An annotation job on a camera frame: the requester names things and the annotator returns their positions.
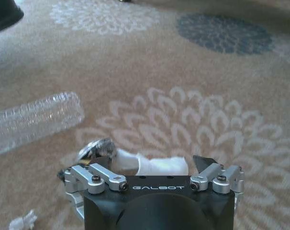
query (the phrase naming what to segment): floor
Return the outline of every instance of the floor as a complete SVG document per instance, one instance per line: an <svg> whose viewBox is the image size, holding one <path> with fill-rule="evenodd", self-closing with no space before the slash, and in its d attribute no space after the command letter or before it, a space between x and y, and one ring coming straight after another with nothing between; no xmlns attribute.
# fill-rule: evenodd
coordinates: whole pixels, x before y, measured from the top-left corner
<svg viewBox="0 0 290 230"><path fill-rule="evenodd" d="M290 230L290 0L19 0L0 111L75 92L78 126L0 155L0 229L81 230L56 178L89 141L246 172L235 229Z"/></svg>

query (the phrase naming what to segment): black plastic piece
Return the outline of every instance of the black plastic piece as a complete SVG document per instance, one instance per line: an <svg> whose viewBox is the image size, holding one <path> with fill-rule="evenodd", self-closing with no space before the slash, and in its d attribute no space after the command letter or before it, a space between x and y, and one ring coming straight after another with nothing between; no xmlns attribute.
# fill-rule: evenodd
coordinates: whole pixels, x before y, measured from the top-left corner
<svg viewBox="0 0 290 230"><path fill-rule="evenodd" d="M206 158L197 155L193 156L193 160L199 173L201 173L203 170L209 167L212 163L217 163L212 158Z"/></svg>
<svg viewBox="0 0 290 230"><path fill-rule="evenodd" d="M14 0L0 0L0 31L17 23L23 16Z"/></svg>
<svg viewBox="0 0 290 230"><path fill-rule="evenodd" d="M85 230L232 230L234 193L193 192L189 176L127 176L126 192L84 192Z"/></svg>

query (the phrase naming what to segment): hex bolt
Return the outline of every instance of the hex bolt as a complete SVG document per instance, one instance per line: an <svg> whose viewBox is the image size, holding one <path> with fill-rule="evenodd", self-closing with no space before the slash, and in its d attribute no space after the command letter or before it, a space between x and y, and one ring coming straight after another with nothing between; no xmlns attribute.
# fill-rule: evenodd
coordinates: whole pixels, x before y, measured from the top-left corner
<svg viewBox="0 0 290 230"><path fill-rule="evenodd" d="M99 175L92 176L92 181L95 183L100 182L100 176Z"/></svg>
<svg viewBox="0 0 290 230"><path fill-rule="evenodd" d="M128 189L129 185L127 183L123 183L120 185L120 191L126 191Z"/></svg>
<svg viewBox="0 0 290 230"><path fill-rule="evenodd" d="M226 176L224 176L224 175L219 175L219 176L217 176L217 180L219 180L219 181L226 181Z"/></svg>
<svg viewBox="0 0 290 230"><path fill-rule="evenodd" d="M190 184L190 186L191 186L191 189L192 189L193 191L198 191L198 190L199 190L199 184L198 184L198 183L194 183L194 182L192 182L192 183Z"/></svg>

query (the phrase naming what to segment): clear plastic bottle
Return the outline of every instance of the clear plastic bottle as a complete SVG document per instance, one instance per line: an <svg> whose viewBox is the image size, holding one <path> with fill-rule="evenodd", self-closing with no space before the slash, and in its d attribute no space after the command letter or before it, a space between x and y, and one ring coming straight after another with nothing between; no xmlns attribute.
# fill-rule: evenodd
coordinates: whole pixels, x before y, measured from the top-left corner
<svg viewBox="0 0 290 230"><path fill-rule="evenodd" d="M0 112L0 154L73 127L84 118L74 92L62 92Z"/></svg>

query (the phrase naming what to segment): small white object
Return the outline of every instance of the small white object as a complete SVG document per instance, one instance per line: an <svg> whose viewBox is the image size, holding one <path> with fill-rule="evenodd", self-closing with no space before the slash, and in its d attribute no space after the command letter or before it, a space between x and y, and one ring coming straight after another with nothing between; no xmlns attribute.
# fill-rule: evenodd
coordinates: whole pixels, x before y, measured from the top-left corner
<svg viewBox="0 0 290 230"><path fill-rule="evenodd" d="M118 149L117 167L122 170L138 169L136 175L188 175L189 167L184 157L148 159L142 154L131 154Z"/></svg>
<svg viewBox="0 0 290 230"><path fill-rule="evenodd" d="M9 230L32 230L37 218L32 209L26 216L12 220L9 225Z"/></svg>

